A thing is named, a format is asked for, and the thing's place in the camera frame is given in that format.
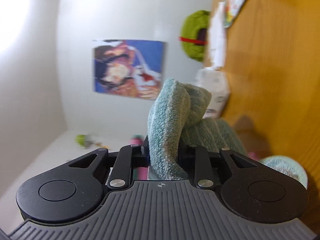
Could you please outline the pink water bottle green handle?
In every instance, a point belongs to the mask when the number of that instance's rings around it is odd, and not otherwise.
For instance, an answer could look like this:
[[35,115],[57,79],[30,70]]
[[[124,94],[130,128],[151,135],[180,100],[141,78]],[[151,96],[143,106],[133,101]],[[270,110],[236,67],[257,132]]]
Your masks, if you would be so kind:
[[[135,135],[130,140],[132,146],[141,147],[141,153],[132,155],[133,165],[133,180],[161,180],[161,178],[154,173],[150,163],[149,141],[148,137]],[[217,185],[223,184],[231,177],[229,164],[221,155],[221,150],[207,151],[208,161],[212,169],[213,182]],[[196,153],[191,148],[191,144],[187,144],[182,138],[178,142],[177,163],[186,172],[185,180],[194,183],[195,168],[196,168]],[[230,154],[232,161],[237,168],[254,168],[256,164],[254,161],[244,155],[236,152]]]

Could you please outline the light blue striped towel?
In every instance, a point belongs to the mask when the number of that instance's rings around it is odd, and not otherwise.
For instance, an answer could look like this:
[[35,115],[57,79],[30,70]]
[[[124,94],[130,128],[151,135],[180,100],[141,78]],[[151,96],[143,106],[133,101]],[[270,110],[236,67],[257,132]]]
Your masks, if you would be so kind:
[[227,147],[248,155],[234,129],[223,119],[205,118],[212,95],[206,89],[168,78],[148,116],[149,180],[187,179],[178,164],[178,143],[195,144],[209,152]]

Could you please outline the white tissue pack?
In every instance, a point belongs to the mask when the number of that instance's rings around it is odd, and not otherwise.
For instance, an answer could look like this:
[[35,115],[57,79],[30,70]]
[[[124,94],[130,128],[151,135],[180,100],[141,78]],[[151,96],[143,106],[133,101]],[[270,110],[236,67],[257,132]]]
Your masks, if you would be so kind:
[[197,72],[195,79],[195,85],[206,89],[212,95],[204,117],[219,118],[230,96],[227,75],[213,67],[205,67]]

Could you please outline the round wooden table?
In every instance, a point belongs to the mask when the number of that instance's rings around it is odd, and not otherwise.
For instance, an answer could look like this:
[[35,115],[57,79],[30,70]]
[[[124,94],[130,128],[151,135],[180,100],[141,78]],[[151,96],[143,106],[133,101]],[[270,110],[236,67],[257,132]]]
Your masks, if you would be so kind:
[[223,118],[247,152],[308,174],[303,222],[319,232],[319,0],[246,0],[227,31]]

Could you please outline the dark red chair with jacket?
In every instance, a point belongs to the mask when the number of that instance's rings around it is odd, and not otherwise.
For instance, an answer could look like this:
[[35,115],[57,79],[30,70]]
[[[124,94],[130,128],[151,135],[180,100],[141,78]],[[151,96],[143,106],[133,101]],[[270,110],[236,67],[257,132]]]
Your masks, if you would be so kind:
[[206,45],[206,36],[207,36],[207,29],[201,28],[197,35],[197,40],[199,41],[199,45]]

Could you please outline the potted wall plant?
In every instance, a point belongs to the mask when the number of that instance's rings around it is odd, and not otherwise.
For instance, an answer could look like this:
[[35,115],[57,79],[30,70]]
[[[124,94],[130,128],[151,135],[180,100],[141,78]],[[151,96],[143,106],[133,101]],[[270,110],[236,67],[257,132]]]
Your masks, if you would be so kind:
[[109,149],[108,146],[104,145],[102,142],[94,141],[90,135],[88,134],[78,134],[75,136],[75,142],[83,147],[90,148],[91,146],[97,146],[98,148],[106,148]]

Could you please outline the anime wall poster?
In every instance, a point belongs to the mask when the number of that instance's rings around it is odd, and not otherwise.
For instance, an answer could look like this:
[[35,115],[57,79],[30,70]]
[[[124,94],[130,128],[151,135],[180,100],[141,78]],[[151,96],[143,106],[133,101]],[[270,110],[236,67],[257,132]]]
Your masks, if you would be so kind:
[[161,90],[165,43],[101,40],[92,51],[94,91],[155,100]]

